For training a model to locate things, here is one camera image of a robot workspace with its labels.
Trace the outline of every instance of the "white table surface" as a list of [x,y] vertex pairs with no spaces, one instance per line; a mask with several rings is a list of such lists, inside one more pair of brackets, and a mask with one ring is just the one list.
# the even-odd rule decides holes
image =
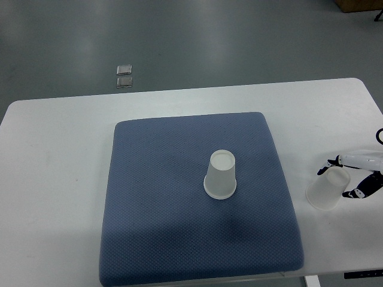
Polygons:
[[[0,126],[3,286],[100,286],[99,245],[114,126],[124,120],[262,112],[302,233],[287,276],[383,268],[383,192],[314,209],[305,190],[328,159],[383,150],[383,116],[357,79],[24,100]],[[368,172],[348,169],[350,188]]]

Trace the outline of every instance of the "cup bottom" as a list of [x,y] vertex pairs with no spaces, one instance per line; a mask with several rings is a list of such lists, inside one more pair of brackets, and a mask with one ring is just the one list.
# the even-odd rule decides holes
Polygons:
[[237,188],[237,180],[235,181],[235,186],[234,186],[234,189],[233,191],[231,191],[230,193],[228,193],[227,195],[225,196],[216,196],[215,194],[213,194],[212,192],[210,192],[207,188],[206,188],[206,185],[205,185],[205,179],[206,179],[206,176],[205,178],[203,179],[203,188],[205,189],[206,193],[214,198],[214,199],[219,199],[219,200],[222,200],[222,199],[228,199],[230,196],[232,196]]
[[310,200],[310,197],[309,197],[309,194],[308,194],[308,190],[312,187],[313,184],[309,184],[309,186],[306,188],[306,199],[307,201],[310,203],[310,205],[318,210],[322,210],[322,211],[330,211],[330,210],[333,210],[337,205],[338,205],[338,201],[336,201],[335,204],[330,204],[330,206],[327,206],[325,208],[323,207],[318,207],[317,205],[315,205],[311,200]]

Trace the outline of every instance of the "concrete floor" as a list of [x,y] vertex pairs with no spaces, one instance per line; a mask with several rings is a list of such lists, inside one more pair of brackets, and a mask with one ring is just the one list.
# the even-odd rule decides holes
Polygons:
[[[346,77],[361,79],[382,110],[377,13],[344,14],[333,0],[0,0],[0,121],[15,100]],[[121,64],[133,65],[132,88],[115,87]],[[343,274],[320,281],[383,284]]]

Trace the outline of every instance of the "blue seat cushion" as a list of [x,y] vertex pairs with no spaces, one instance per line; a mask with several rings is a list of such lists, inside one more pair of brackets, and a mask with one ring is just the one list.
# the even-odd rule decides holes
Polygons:
[[[211,198],[211,154],[231,151],[237,189]],[[290,193],[259,112],[118,123],[99,263],[104,286],[291,271],[303,250]]]

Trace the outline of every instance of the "white paper cup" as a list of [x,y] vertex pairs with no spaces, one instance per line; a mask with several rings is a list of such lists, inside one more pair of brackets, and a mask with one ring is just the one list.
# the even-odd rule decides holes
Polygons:
[[339,166],[330,167],[306,189],[308,202],[320,210],[334,209],[350,179],[348,172],[343,168]]
[[208,172],[203,187],[214,199],[227,199],[233,195],[237,181],[235,179],[235,157],[230,151],[219,149],[210,157]]

